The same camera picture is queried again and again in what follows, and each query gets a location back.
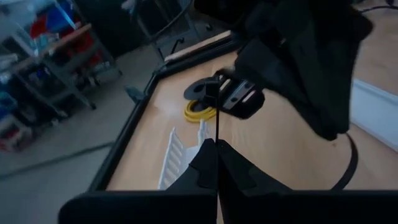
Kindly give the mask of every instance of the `white plastic part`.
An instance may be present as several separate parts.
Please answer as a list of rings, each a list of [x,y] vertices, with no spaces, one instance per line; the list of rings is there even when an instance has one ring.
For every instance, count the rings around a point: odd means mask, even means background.
[[[170,187],[188,169],[189,163],[198,154],[201,145],[208,136],[207,124],[201,119],[198,131],[198,145],[186,148],[177,136],[175,128],[173,128],[163,161],[162,173],[160,174],[159,190],[165,190]]]

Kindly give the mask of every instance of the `concrete floor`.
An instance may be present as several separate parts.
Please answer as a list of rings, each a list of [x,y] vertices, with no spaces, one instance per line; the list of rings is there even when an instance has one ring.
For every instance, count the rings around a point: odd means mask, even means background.
[[[207,32],[201,24],[198,30],[202,39],[221,32]],[[193,40],[186,39],[177,50],[192,44]],[[81,107],[20,153],[0,152],[0,223],[56,223],[59,208],[88,188],[110,147],[30,167],[116,140],[134,107],[124,87],[132,85],[143,90],[160,59],[152,47],[143,47],[118,58],[117,63],[124,75],[116,78],[116,73],[109,71],[102,77],[102,85],[87,93],[96,103],[96,110]]]

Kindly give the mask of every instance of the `yellow cable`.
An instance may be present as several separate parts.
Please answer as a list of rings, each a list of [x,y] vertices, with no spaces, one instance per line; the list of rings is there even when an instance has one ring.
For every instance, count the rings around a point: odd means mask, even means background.
[[[184,109],[184,117],[187,121],[192,123],[199,123],[201,119],[205,121],[209,120],[210,118],[216,116],[216,110],[214,108],[208,107],[203,111],[193,112],[192,106],[197,102],[197,100],[189,101],[187,106]]]

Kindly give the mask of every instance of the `coiled yellow cable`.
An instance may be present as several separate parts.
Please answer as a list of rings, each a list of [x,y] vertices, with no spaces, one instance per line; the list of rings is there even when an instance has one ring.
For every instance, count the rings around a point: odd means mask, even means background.
[[[184,109],[184,117],[187,121],[192,123],[199,123],[201,119],[205,121],[209,120],[210,118],[216,116],[216,110],[214,108],[208,107],[203,111],[193,112],[192,106],[197,102],[197,100],[189,101],[187,106]]]

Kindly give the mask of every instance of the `black table frame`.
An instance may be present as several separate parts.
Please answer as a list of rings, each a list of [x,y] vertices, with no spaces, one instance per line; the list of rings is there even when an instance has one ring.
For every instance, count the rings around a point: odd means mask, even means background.
[[[88,191],[106,190],[109,181],[112,179],[114,171],[118,167],[119,161],[146,110],[148,102],[161,79],[170,77],[188,68],[238,50],[242,45],[243,41],[241,39],[234,37],[233,35],[229,35],[190,53],[182,55],[179,58],[170,60],[164,66],[155,70],[152,74],[151,80],[144,90],[144,98],[136,103],[136,106],[129,115],[122,131],[106,156],[106,159],[102,163]]]

